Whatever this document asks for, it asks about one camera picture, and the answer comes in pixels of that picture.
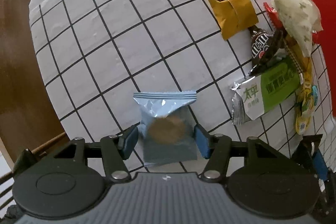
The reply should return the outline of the light blue cookie packet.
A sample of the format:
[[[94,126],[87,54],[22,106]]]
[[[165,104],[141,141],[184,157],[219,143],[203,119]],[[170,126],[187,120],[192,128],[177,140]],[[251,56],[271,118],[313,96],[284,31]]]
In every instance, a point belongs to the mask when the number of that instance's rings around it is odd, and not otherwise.
[[[194,90],[182,92],[135,92],[139,106],[143,163],[165,165],[197,159],[193,117],[189,106],[196,102]]]

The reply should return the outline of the yellow green snack pouch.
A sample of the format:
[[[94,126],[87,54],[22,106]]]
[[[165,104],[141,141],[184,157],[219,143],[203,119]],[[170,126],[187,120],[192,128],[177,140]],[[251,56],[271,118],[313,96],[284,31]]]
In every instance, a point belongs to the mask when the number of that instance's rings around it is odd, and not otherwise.
[[[314,84],[311,57],[304,57],[298,43],[289,35],[284,39],[285,49],[293,61],[301,86],[296,95],[295,131],[302,135],[308,128],[318,101],[318,89]]]

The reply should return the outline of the green cracker packet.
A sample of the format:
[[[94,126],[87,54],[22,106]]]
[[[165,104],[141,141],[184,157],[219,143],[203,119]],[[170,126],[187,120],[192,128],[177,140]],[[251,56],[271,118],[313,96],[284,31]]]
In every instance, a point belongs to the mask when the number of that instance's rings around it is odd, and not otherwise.
[[[279,105],[300,86],[299,73],[289,57],[259,75],[234,82],[231,86],[234,92],[233,124],[238,126],[256,120]]]

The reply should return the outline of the white grid tablecloth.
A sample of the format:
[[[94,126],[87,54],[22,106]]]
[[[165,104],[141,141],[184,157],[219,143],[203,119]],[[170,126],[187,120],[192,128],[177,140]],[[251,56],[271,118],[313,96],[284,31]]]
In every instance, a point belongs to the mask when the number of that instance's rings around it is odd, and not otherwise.
[[[264,3],[251,0],[271,31]],[[301,137],[295,95],[255,121],[231,122],[231,85],[252,67],[248,31],[223,40],[207,0],[31,0],[43,83],[70,138],[99,141],[140,119],[134,92],[195,90],[193,123],[234,140],[256,136],[285,156]]]

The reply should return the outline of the brown M&M's bag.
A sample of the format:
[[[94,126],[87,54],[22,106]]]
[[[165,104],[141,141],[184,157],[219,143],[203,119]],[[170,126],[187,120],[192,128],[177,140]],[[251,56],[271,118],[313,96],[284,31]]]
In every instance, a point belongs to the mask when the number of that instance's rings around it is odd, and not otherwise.
[[[284,58],[283,32],[269,34],[256,25],[248,28],[251,35],[252,69],[250,76],[263,73]]]

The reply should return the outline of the mustard yellow snack packet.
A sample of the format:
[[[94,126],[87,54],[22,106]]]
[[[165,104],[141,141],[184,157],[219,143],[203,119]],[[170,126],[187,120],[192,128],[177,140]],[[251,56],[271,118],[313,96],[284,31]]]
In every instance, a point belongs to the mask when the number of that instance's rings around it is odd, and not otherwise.
[[[222,37],[228,40],[238,32],[256,25],[259,20],[251,0],[208,0]]]

